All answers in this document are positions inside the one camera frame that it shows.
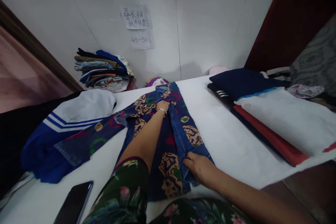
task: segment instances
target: white table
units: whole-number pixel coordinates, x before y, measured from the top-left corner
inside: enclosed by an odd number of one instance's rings
[[[298,171],[336,157],[336,150],[333,150],[319,157],[310,158],[295,168],[291,167],[261,143],[208,90],[209,76],[176,83],[216,166],[255,188],[261,189]],[[124,109],[141,95],[154,90],[155,87],[147,87],[116,94],[117,106],[114,111]],[[114,136],[92,156],[89,162],[65,176],[60,183],[46,184],[34,179],[20,188],[0,212],[0,223],[53,223],[70,189],[74,185],[93,180],[94,185],[84,210],[83,220],[111,175],[126,131],[127,129],[124,129]],[[220,198],[215,192],[201,185],[192,188],[185,196]],[[172,200],[149,203],[147,222],[161,213]]]

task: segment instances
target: person's arm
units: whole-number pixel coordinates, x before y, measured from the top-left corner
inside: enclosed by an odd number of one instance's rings
[[[205,156],[189,152],[183,163],[198,182],[221,194],[259,223],[307,223],[297,211],[267,193],[230,177]]]
[[[170,103],[165,101],[160,101],[157,103],[156,113],[152,116],[148,123],[142,127],[140,132],[126,147],[119,159],[118,164],[124,161],[126,158],[137,156],[145,161],[148,167],[148,172],[151,172],[150,170],[152,167],[156,144],[158,142],[161,131],[162,120],[166,115],[163,110],[168,111],[169,104]]]

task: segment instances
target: paper sign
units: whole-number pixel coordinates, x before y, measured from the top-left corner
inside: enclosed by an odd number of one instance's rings
[[[131,36],[133,50],[146,50],[155,48],[152,30],[133,31]]]
[[[121,7],[121,16],[127,29],[152,29],[151,14],[147,5],[126,5]]]

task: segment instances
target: white wall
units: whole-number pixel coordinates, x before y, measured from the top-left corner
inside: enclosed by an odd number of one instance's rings
[[[272,0],[176,0],[182,79],[243,67]]]
[[[77,47],[125,56],[143,86],[242,67],[272,0],[3,0],[75,78]],[[133,51],[120,4],[149,6],[155,49]]]

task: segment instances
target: pink curtain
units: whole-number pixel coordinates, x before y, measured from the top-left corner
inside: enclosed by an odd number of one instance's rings
[[[0,27],[0,113],[71,93],[48,68]]]

